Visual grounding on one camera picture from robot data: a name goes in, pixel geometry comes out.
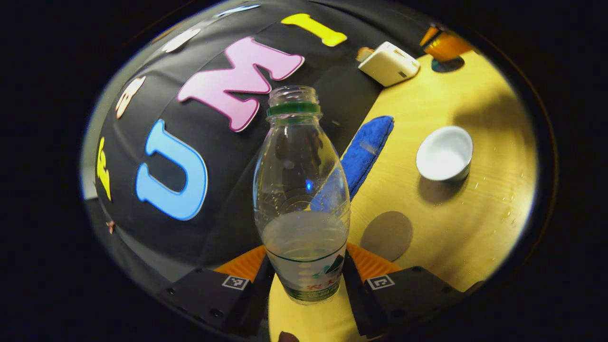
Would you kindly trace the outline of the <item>blue teacup lid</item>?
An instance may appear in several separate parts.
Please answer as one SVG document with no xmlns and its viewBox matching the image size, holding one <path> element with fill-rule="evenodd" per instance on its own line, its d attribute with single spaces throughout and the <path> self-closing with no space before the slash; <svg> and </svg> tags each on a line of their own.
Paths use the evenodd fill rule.
<svg viewBox="0 0 608 342">
<path fill-rule="evenodd" d="M 434 72 L 447 73 L 456 71 L 464 67 L 465 61 L 462 57 L 456 57 L 447 61 L 439 61 L 433 58 L 431 61 L 431 68 Z"/>
</svg>

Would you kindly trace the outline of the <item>clear plastic water bottle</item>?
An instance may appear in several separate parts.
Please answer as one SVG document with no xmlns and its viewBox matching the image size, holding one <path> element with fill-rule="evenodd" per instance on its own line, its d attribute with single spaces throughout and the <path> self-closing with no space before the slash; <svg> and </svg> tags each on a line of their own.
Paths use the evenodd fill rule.
<svg viewBox="0 0 608 342">
<path fill-rule="evenodd" d="M 313 87 L 278 87 L 268 104 L 270 128 L 253 179 L 256 227 L 287 296 L 324 302 L 339 290 L 347 251 L 347 178 Z"/>
</svg>

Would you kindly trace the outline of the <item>white toaster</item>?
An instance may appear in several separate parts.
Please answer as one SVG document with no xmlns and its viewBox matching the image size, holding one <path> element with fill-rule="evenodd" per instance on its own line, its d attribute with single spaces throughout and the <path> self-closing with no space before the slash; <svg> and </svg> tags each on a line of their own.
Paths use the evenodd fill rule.
<svg viewBox="0 0 608 342">
<path fill-rule="evenodd" d="M 420 70 L 417 59 L 398 46 L 385 41 L 358 69 L 383 87 L 390 87 L 415 77 Z"/>
</svg>

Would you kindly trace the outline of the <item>blue towel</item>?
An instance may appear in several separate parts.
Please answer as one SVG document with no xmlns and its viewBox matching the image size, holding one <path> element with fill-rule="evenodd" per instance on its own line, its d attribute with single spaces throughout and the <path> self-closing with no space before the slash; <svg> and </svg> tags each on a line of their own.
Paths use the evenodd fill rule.
<svg viewBox="0 0 608 342">
<path fill-rule="evenodd" d="M 382 115 L 361 125 L 341 158 L 342 171 L 333 167 L 324 184 L 313 197 L 311 209 L 332 212 L 343 204 L 342 190 L 348 189 L 352 202 L 365 182 L 394 128 L 394 117 Z"/>
</svg>

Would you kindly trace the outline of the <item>brown round coaster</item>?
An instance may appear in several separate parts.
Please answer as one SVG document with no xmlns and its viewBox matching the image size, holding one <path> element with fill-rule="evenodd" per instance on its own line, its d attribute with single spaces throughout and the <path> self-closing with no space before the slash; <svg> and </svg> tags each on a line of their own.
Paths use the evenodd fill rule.
<svg viewBox="0 0 608 342">
<path fill-rule="evenodd" d="M 401 212 L 388 211 L 367 225 L 359 245 L 393 262 L 409 249 L 412 239 L 412 221 Z"/>
</svg>

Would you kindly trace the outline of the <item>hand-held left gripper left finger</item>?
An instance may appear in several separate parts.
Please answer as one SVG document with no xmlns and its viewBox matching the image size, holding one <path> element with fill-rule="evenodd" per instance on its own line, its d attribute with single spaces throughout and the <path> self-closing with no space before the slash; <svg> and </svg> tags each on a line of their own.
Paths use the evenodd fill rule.
<svg viewBox="0 0 608 342">
<path fill-rule="evenodd" d="M 165 288 L 165 303 L 222 335 L 258 335 L 275 271 L 264 246 L 214 270 L 198 267 Z"/>
</svg>

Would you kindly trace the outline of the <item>black backdrop cloth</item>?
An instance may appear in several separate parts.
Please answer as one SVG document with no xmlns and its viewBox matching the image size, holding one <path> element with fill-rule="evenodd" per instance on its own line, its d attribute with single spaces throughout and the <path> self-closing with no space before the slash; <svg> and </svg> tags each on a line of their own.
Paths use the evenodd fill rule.
<svg viewBox="0 0 608 342">
<path fill-rule="evenodd" d="M 420 57 L 429 22 L 393 0 L 227 0 L 150 43 L 113 76 L 88 133 L 83 185 L 109 255 L 154 285 L 260 245 L 252 180 L 269 91 L 317 89 L 343 153 L 382 90 L 358 48 L 388 41 Z"/>
</svg>

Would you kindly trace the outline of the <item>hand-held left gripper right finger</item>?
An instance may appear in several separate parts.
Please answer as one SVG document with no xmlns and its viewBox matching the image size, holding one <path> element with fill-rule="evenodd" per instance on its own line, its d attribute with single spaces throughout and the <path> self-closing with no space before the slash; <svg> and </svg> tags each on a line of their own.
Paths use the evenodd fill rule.
<svg viewBox="0 0 608 342">
<path fill-rule="evenodd" d="M 421 266 L 402 268 L 352 243 L 342 275 L 358 333 L 367 338 L 422 325 L 466 298 Z"/>
</svg>

